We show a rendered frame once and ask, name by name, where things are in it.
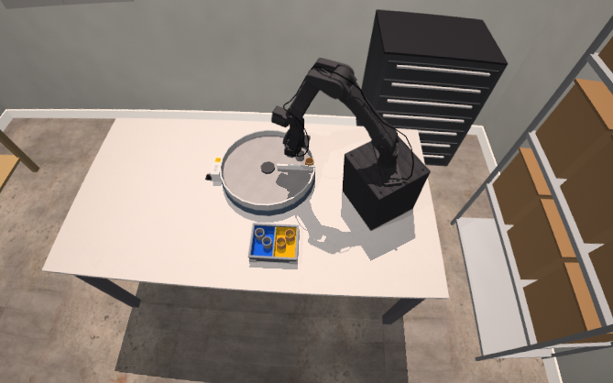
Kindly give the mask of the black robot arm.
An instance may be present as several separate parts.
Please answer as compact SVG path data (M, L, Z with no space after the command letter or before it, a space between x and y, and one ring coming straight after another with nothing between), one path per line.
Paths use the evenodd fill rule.
M398 139L398 132L389 127L393 127L393 125L389 125L388 122L378 114L366 97L367 102L365 101L360 90L352 84L352 82L354 82L359 87L353 69L347 64L324 58L319 58L314 65L337 72L351 82L326 69L314 67L305 76L304 80L307 81L304 82L290 107L286 109L288 111L286 112L282 107L276 106L272 112L271 122L283 127L290 126L287 133L287 140L289 140L284 148L284 155L289 158L295 158L296 156L292 156L292 154L294 153L296 155L297 148L303 146L305 137L305 132L303 133L303 116L318 91L321 90L328 96L339 99L340 102L345 104L368 132L371 137L370 142L376 154L383 185L391 186L402 184L400 168L397 162L397 156L399 154L398 144L400 142ZM371 108L367 103L369 103ZM306 109L306 107L308 108ZM378 115L376 115L376 113ZM378 116L389 126L383 124ZM290 132L294 135L303 134L294 136Z

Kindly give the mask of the yellow bin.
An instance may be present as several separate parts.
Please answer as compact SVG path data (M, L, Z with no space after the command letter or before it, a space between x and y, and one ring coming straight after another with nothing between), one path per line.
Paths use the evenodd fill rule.
M277 244L276 244L276 240L279 237L284 237L285 238L285 232L288 229L292 229L294 231L295 238L291 242L286 240L286 247L284 249L278 249L277 248ZM273 255L273 257L274 256L276 256L276 257L295 257L294 255L295 255L295 246L296 246L296 232L297 232L297 229L295 229L293 227L276 227L276 236L275 236L275 245L274 245L274 255Z

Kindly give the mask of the blue bin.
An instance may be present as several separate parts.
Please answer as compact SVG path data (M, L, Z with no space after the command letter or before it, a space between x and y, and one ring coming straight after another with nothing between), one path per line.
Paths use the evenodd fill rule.
M275 228L273 226L256 226L255 225L255 231L258 228L262 228L265 232L265 236L269 236L272 240L272 247L273 247L273 243L274 243L274 234L275 234ZM263 247L262 245L262 240L257 240L255 237L255 231L254 231L254 237L253 237L253 244L252 244L252 250L251 250L251 255L258 255L258 256L271 256L273 249L266 249Z

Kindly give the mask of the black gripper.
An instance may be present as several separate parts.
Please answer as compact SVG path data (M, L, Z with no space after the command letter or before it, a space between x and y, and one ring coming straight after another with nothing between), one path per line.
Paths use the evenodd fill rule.
M288 131L287 131L287 132L288 132ZM287 135L287 132L286 132L286 135ZM291 133L291 132L290 132L290 133ZM304 131L303 131L303 133L304 133ZM303 133L301 133L301 134L299 134L299 135L294 135L294 134L292 134L292 133L291 133L291 134L292 134L292 135L294 135L294 136L300 136L300 135L302 135ZM286 135L285 135L285 137L284 137L284 139L283 139L283 145L284 145L284 147L286 146L286 143L287 143L287 138L286 138ZM309 137L309 141L310 141L311 136L308 136L308 137ZM304 137L304 143L303 143L303 146L302 146L302 147L298 147L298 148L297 148L297 152L296 152L296 154L299 154L299 152L301 152L301 149L302 149L302 148L307 149L307 147L308 147L308 138L307 138L307 135L305 135L305 137Z

